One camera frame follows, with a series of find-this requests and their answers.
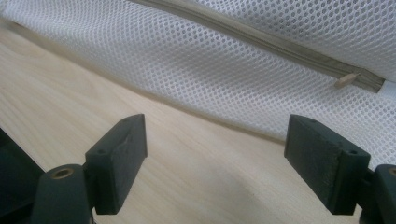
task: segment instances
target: clamp jaw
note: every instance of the clamp jaw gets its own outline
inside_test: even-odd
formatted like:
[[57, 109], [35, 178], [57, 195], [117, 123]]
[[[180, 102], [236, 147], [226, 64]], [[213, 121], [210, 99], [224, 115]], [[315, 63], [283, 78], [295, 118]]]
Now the clamp jaw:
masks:
[[396, 165], [368, 169], [370, 154], [320, 122], [291, 115], [285, 157], [333, 215], [396, 223]]
[[31, 223], [93, 223], [93, 208], [117, 214], [147, 155], [144, 115], [122, 119], [85, 154], [84, 165], [40, 177]]

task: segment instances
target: mesh bag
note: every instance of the mesh bag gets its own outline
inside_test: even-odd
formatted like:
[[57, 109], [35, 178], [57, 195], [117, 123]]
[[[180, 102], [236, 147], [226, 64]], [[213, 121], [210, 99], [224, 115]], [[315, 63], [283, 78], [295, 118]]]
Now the mesh bag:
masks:
[[394, 0], [191, 1], [396, 81]]
[[[257, 29], [283, 35], [308, 47], [322, 47], [325, 43], [328, 47], [320, 50], [334, 57], [343, 60], [349, 60], [351, 55], [354, 59], [362, 57], [365, 61], [359, 58], [356, 62], [370, 68], [377, 66], [384, 77], [395, 76], [392, 66], [396, 63], [388, 67], [374, 62], [365, 64], [370, 58], [363, 52], [375, 52], [376, 41], [380, 46], [388, 43], [383, 39], [373, 40], [368, 46], [366, 40], [356, 40], [360, 49], [356, 45], [346, 49], [346, 42], [335, 37], [342, 32], [338, 27], [334, 31], [334, 22], [326, 28], [327, 35], [319, 35], [322, 30], [319, 26], [313, 26], [304, 35], [291, 29], [293, 26], [285, 30], [276, 28], [276, 23], [271, 24], [266, 18], [276, 13], [279, 14], [276, 17], [280, 17], [285, 8], [292, 13], [291, 7], [283, 3], [271, 2], [267, 9], [259, 7], [259, 1], [199, 2]], [[291, 5], [296, 13], [303, 13], [294, 3]], [[256, 12], [253, 15], [265, 16], [257, 19], [251, 17], [250, 12], [239, 13], [249, 10]], [[285, 139], [291, 113], [307, 116], [371, 153], [371, 168], [383, 162], [396, 162], [396, 102], [391, 97], [355, 86], [337, 90], [333, 77], [194, 21], [128, 1], [0, 0], [0, 13], [3, 18], [59, 43], [81, 60], [95, 64], [131, 87], [154, 93], [167, 102], [278, 139]], [[304, 38], [308, 35], [316, 42]], [[380, 53], [394, 62], [395, 50], [393, 47]]]

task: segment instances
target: screw hole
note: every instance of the screw hole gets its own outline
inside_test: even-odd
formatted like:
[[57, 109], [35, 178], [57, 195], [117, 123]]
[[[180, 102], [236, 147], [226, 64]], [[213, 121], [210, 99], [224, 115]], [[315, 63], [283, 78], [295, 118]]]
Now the screw hole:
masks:
[[52, 174], [52, 179], [63, 179], [73, 174], [74, 170], [71, 168], [64, 168]]
[[349, 150], [347, 153], [352, 154], [352, 155], [357, 155], [358, 152], [355, 150]]

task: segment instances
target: zipper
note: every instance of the zipper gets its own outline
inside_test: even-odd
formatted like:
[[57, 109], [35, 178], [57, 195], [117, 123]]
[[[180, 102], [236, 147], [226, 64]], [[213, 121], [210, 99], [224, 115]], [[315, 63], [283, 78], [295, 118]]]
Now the zipper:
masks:
[[213, 9], [192, 2], [185, 0], [130, 1], [147, 7], [154, 7], [190, 21], [195, 21], [331, 77], [340, 79], [350, 74], [358, 75], [351, 84], [367, 91], [377, 93], [385, 81], [384, 78], [367, 69], [340, 62], [312, 49], [294, 44], [289, 40], [269, 35], [228, 16], [219, 14]]

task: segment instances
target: small hole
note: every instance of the small hole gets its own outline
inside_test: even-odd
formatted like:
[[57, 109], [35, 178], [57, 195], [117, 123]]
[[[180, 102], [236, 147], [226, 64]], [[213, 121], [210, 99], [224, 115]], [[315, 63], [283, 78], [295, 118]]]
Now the small hole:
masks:
[[390, 169], [389, 169], [389, 172], [390, 172], [391, 175], [396, 176], [396, 167], [390, 168]]
[[52, 174], [52, 179], [62, 179], [73, 174], [74, 170], [71, 168], [64, 168]]
[[355, 151], [355, 150], [349, 150], [347, 153], [349, 153], [349, 154], [352, 154], [352, 155], [356, 155], [356, 154], [358, 154], [358, 152], [357, 152], [357, 151]]

